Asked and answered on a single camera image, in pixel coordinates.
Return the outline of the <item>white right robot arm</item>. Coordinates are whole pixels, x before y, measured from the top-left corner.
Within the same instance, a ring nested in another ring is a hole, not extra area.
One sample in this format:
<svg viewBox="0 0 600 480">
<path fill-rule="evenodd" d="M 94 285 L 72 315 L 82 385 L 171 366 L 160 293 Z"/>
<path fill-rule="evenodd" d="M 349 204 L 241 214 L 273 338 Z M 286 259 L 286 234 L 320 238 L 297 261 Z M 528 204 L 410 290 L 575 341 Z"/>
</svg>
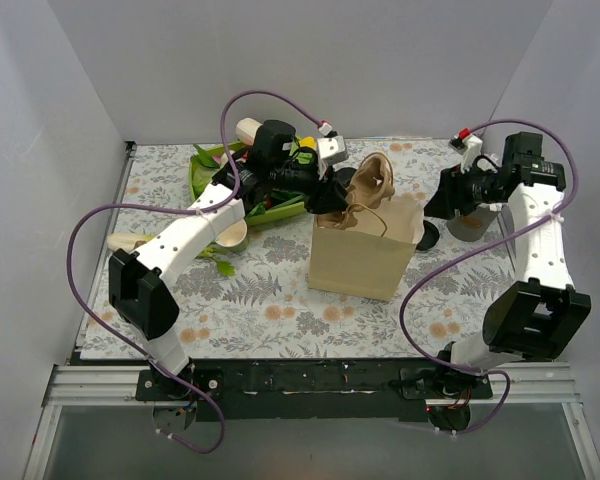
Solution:
<svg viewBox="0 0 600 480">
<path fill-rule="evenodd" d="M 513 242 L 513 284 L 487 309 L 481 331 L 452 344 L 450 362 L 432 373 L 433 387 L 444 397 L 466 389 L 464 367 L 486 371 L 559 357 L 591 311 L 590 296 L 577 292 L 569 274 L 562 219 L 554 212 L 565 198 L 565 170 L 545 160 L 542 142 L 537 133 L 512 134 L 496 164 L 476 135 L 461 131 L 450 144 L 462 160 L 441 172 L 425 207 L 426 216 L 451 220 L 502 204 L 520 234 Z"/>
</svg>

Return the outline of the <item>green paper coffee cup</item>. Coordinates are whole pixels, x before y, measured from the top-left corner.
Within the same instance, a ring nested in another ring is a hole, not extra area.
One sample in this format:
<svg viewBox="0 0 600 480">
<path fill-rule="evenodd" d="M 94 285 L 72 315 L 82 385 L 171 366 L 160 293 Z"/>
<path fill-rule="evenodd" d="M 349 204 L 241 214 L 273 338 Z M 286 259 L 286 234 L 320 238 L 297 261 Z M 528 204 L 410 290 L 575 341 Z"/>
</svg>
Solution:
<svg viewBox="0 0 600 480">
<path fill-rule="evenodd" d="M 356 169 L 352 167 L 343 167 L 334 172 L 334 178 L 339 184 L 347 189 L 350 185 L 352 177 L 355 175 Z"/>
</svg>

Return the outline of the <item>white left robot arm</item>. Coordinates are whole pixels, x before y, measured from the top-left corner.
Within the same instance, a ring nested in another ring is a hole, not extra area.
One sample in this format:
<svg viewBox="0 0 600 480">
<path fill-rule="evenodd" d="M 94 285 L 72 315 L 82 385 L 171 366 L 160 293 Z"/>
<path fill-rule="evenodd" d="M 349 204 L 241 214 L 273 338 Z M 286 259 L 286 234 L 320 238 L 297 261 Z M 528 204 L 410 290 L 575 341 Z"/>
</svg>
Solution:
<svg viewBox="0 0 600 480">
<path fill-rule="evenodd" d="M 132 252 L 119 249 L 110 257 L 109 302 L 139 336 L 168 398 L 183 399 L 193 386 L 175 331 L 180 309 L 171 289 L 194 258 L 273 191 L 301 196 L 310 213 L 346 209 L 346 189 L 334 168 L 348 157 L 345 141 L 328 125 L 319 131 L 314 146 L 305 147 L 290 124 L 259 124 L 252 143 L 228 154 L 187 216 Z"/>
</svg>

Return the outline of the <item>brown cardboard cup carrier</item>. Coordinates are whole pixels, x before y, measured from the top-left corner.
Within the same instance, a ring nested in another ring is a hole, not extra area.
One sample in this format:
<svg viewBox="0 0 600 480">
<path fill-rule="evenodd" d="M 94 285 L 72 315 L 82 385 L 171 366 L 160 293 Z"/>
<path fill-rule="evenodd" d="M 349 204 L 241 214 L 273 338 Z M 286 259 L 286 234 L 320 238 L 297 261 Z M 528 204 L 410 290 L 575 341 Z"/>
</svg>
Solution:
<svg viewBox="0 0 600 480">
<path fill-rule="evenodd" d="M 317 215 L 316 226 L 340 230 L 356 226 L 355 213 L 376 209 L 384 199 L 394 195 L 393 181 L 393 167 L 388 157 L 382 152 L 369 154 L 346 187 L 347 208 L 343 212 Z"/>
</svg>

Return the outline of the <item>brown paper bag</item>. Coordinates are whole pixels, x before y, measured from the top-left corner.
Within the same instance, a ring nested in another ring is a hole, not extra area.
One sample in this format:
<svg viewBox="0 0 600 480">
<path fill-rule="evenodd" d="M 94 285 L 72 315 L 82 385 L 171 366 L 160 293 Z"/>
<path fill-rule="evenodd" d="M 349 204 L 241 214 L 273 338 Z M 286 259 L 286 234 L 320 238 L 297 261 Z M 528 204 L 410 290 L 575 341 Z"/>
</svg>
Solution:
<svg viewBox="0 0 600 480">
<path fill-rule="evenodd" d="M 347 229 L 313 226 L 308 286 L 389 301 L 424 235 L 423 208 L 393 197 L 352 217 L 356 224 Z"/>
</svg>

